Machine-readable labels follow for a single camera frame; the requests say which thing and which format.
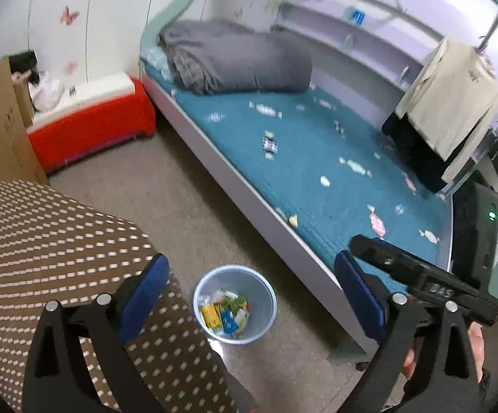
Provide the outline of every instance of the yellow wrapper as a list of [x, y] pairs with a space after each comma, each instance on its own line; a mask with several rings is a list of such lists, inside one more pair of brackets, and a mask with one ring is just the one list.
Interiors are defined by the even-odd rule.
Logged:
[[213, 305], [207, 305], [200, 307], [201, 315], [203, 316], [203, 320], [208, 328], [211, 329], [220, 329], [222, 328], [222, 321], [220, 319], [220, 315], [217, 311], [217, 308]]

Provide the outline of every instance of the blue grip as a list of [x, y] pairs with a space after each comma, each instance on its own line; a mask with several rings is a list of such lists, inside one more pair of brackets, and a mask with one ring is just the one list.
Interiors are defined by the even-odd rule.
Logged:
[[362, 278], [360, 267], [348, 251], [335, 257], [334, 274], [349, 300], [366, 336], [383, 343], [386, 337], [385, 311]]
[[147, 272], [120, 313], [121, 326], [117, 335], [124, 346], [140, 335], [159, 295], [167, 285], [169, 264], [163, 255], [154, 256]]

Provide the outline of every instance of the beige shirt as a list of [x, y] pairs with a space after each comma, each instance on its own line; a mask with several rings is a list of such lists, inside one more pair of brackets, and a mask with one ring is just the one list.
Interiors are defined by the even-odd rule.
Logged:
[[491, 63], [472, 46], [444, 38], [395, 109], [447, 160], [470, 134], [444, 172], [451, 183], [477, 148], [498, 112], [498, 80]]

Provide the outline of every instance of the teal bedsheet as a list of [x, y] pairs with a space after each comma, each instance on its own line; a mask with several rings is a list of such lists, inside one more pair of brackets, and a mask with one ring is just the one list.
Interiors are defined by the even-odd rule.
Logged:
[[[434, 263], [444, 202], [397, 162], [382, 134], [319, 87], [198, 96], [146, 72], [329, 267], [356, 234]], [[393, 291], [405, 287], [360, 262]]]

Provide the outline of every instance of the gray carpet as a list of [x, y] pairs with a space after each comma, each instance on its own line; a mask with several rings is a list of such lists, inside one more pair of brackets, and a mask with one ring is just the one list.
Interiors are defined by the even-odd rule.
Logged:
[[[328, 361], [345, 332], [296, 278], [207, 173], [173, 128], [116, 146], [51, 177], [53, 188], [132, 220], [170, 260], [187, 298], [209, 270], [255, 268], [278, 296], [272, 330], [247, 346], [224, 345], [229, 371], [265, 413], [335, 413], [360, 378]], [[498, 324], [485, 329], [492, 394], [498, 391]], [[401, 376], [391, 404], [402, 397]]]

